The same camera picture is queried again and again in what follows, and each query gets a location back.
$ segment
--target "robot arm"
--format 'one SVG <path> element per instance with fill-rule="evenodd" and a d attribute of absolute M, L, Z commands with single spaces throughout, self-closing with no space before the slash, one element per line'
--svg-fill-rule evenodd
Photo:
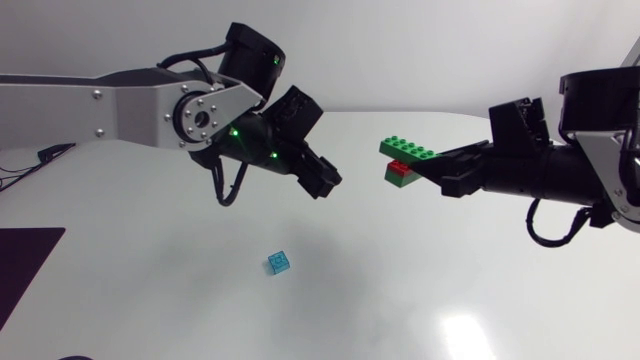
<path fill-rule="evenodd" d="M 225 54 L 217 73 L 201 58 Z M 197 71 L 168 68 L 192 61 Z M 296 87 L 263 113 L 285 54 L 246 25 L 233 23 L 222 46 L 173 55 L 157 68 L 99 78 L 0 75 L 0 147 L 118 139 L 188 151 L 212 171 L 229 205 L 248 165 L 294 174 L 313 197 L 341 182 L 304 141 L 322 109 Z M 232 195 L 222 196 L 220 156 L 242 161 Z"/>
<path fill-rule="evenodd" d="M 415 161 L 409 168 L 439 185 L 442 195 L 478 189 L 535 198 L 527 217 L 532 238 L 546 247 L 568 243 L 582 225 L 614 221 L 640 232 L 640 67 L 596 70 L 562 78 L 560 134 L 549 139 L 542 101 L 521 99 L 489 110 L 493 142 L 483 141 Z M 539 199 L 585 205 L 569 234 L 542 239 L 533 230 Z"/>

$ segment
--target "white wall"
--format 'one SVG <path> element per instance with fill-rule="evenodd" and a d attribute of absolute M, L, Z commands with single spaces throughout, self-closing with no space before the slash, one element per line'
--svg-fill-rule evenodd
<path fill-rule="evenodd" d="M 0 359 L 457 360 L 487 359 L 486 347 L 497 359 L 637 359 L 636 234 L 585 229 L 543 249 L 526 234 L 528 199 L 399 190 L 377 153 L 392 133 L 439 151 L 487 138 L 489 124 L 326 114 L 310 142 L 344 176 L 328 199 L 250 169 L 230 208 L 183 153 L 73 150 L 0 196 L 0 227 L 68 228 L 0 332 Z M 2 151 L 0 164 L 28 165 L 19 156 Z M 562 235 L 575 210 L 543 203 L 540 233 Z M 281 249 L 291 269 L 266 276 Z"/>
<path fill-rule="evenodd" d="M 232 21 L 278 43 L 292 83 L 327 110 L 487 108 L 560 76 L 616 67 L 640 35 L 637 0 L 20 0 L 0 5 L 0 72 L 96 76 L 221 43 Z"/>

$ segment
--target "black cable on table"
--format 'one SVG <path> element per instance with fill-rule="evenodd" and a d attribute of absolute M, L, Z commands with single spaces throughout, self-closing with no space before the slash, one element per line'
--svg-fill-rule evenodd
<path fill-rule="evenodd" d="M 52 146 L 50 148 L 41 150 L 39 152 L 39 155 L 43 154 L 43 153 L 46 153 L 46 154 L 43 154 L 43 155 L 46 155 L 46 157 L 43 157 L 43 158 L 46 158 L 46 161 L 43 161 L 40 164 L 38 164 L 36 166 L 33 166 L 31 168 L 25 168 L 25 169 L 29 169 L 29 170 L 27 172 L 23 173 L 23 174 L 15 175 L 15 176 L 7 176 L 7 177 L 2 178 L 2 179 L 14 178 L 15 180 L 13 180 L 12 182 L 10 182 L 9 184 L 4 185 L 4 186 L 3 186 L 4 182 L 2 180 L 0 180 L 0 192 L 5 191 L 6 189 L 8 189 L 8 188 L 12 187 L 13 185 L 15 185 L 16 183 L 18 183 L 20 180 L 24 179 L 25 177 L 33 174 L 34 172 L 36 172 L 36 171 L 42 169 L 43 167 L 45 167 L 46 165 L 50 164 L 55 159 L 57 159 L 60 156 L 64 155 L 67 151 L 69 151 L 75 145 L 76 144 L 62 144 L 62 145 L 56 145 L 56 146 Z M 55 149 L 54 150 L 55 152 L 51 151 L 51 152 L 47 153 L 47 151 L 49 149 Z"/>
<path fill-rule="evenodd" d="M 36 166 L 38 166 L 38 165 L 30 166 L 30 167 L 28 167 L 28 168 L 19 169 L 19 170 L 7 170 L 7 169 L 3 168 L 2 166 L 0 166 L 0 170 L 2 170 L 2 171 L 4 171 L 4 172 L 8 172 L 8 173 L 13 173 L 13 174 L 15 174 L 15 173 L 21 173 L 21 172 L 23 172 L 23 171 L 31 170 L 31 169 L 33 169 L 33 168 L 34 168 L 34 167 L 36 167 Z"/>

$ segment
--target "black cable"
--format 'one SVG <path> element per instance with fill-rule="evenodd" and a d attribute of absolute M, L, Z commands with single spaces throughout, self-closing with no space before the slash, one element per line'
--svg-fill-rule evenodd
<path fill-rule="evenodd" d="M 20 173 L 20 172 L 23 172 L 23 171 L 31 170 L 31 169 L 33 169 L 33 168 L 34 168 L 34 167 L 36 167 L 36 166 L 38 166 L 38 165 L 35 165 L 35 166 L 29 166 L 28 168 L 24 168 L 24 169 L 20 169 L 20 170 L 7 170 L 7 169 L 5 169 L 5 168 L 3 168 L 3 167 L 1 167 L 1 166 L 0 166 L 0 170 L 2 170 L 2 171 L 4 171 L 4 172 L 14 173 L 14 174 L 15 174 L 15 173 Z"/>
<path fill-rule="evenodd" d="M 238 192 L 240 191 L 240 185 L 242 185 L 242 180 L 244 179 L 244 175 L 247 172 L 247 167 L 249 164 L 243 162 L 240 164 L 240 168 L 238 169 L 238 173 L 236 174 L 236 179 L 231 185 L 231 192 L 227 197 L 224 196 L 224 171 L 222 170 L 222 160 L 218 157 L 213 166 L 213 170 L 211 170 L 211 175 L 213 177 L 213 186 L 216 190 L 216 198 L 218 199 L 218 203 L 222 206 L 229 206 L 233 204 L 238 196 Z"/>
<path fill-rule="evenodd" d="M 211 73 L 209 72 L 209 69 L 207 69 L 207 66 L 200 61 L 200 59 L 191 59 L 191 61 L 198 65 L 200 71 L 202 71 L 202 75 L 204 75 L 204 79 L 207 81 L 207 84 L 213 85 L 213 78 L 211 77 Z"/>
<path fill-rule="evenodd" d="M 231 42 L 226 42 L 220 46 L 216 46 L 211 49 L 189 51 L 186 53 L 171 55 L 168 58 L 162 60 L 162 62 L 158 64 L 158 67 L 163 69 L 168 69 L 169 67 L 179 62 L 193 60 L 193 59 L 203 59 L 203 58 L 220 55 L 230 50 L 232 46 L 233 45 Z"/>
<path fill-rule="evenodd" d="M 586 224 L 587 220 L 589 220 L 589 218 L 591 217 L 591 208 L 582 208 L 578 210 L 575 218 L 573 219 L 573 223 L 571 224 L 571 229 L 569 230 L 569 233 L 565 237 L 563 237 L 560 240 L 547 240 L 543 237 L 538 236 L 538 234 L 536 234 L 536 231 L 533 228 L 533 217 L 535 216 L 536 211 L 538 210 L 539 204 L 540 204 L 540 199 L 535 199 L 533 200 L 533 202 L 531 203 L 531 206 L 529 207 L 529 212 L 527 213 L 527 231 L 529 232 L 529 235 L 531 236 L 533 241 L 535 241 L 538 245 L 544 246 L 547 248 L 557 248 L 560 246 L 567 245 L 573 239 L 573 237 L 576 236 L 578 231 L 582 229 L 584 224 Z"/>
<path fill-rule="evenodd" d="M 14 175 L 14 176 L 5 176 L 5 177 L 1 177 L 0 178 L 0 188 L 2 188 L 2 184 L 3 184 L 3 180 L 6 179 L 13 179 L 13 178 L 19 178 L 22 175 Z"/>
<path fill-rule="evenodd" d="M 46 165 L 50 164 L 55 159 L 57 159 L 60 156 L 64 155 L 64 153 L 69 151 L 69 149 L 71 149 L 75 145 L 76 144 L 56 145 L 56 146 L 52 146 L 52 147 L 50 147 L 48 149 L 40 151 L 39 154 L 43 153 L 43 152 L 47 152 L 47 150 L 49 150 L 49 149 L 55 149 L 55 152 L 51 152 L 51 153 L 47 153 L 46 154 L 47 155 L 46 156 L 47 161 L 44 161 L 44 162 L 32 167 L 31 169 L 29 169 L 24 174 L 16 175 L 15 177 L 14 176 L 4 177 L 3 179 L 15 178 L 15 180 L 13 180 L 12 182 L 10 182 L 9 184 L 7 184 L 5 186 L 0 185 L 0 192 L 5 191 L 6 189 L 8 189 L 8 188 L 12 187 L 13 185 L 15 185 L 16 183 L 18 183 L 20 180 L 24 179 L 25 177 L 33 174 L 34 172 L 36 172 L 36 171 L 42 169 L 43 167 L 45 167 Z"/>

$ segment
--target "transparent blue cube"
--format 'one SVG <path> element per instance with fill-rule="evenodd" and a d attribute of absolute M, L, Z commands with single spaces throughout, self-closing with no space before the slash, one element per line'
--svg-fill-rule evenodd
<path fill-rule="evenodd" d="M 284 251 L 277 252 L 271 256 L 269 256 L 269 264 L 271 264 L 271 268 L 273 269 L 273 274 L 281 273 L 291 266 L 289 265 L 289 260 L 287 260 L 287 256 L 284 254 Z"/>

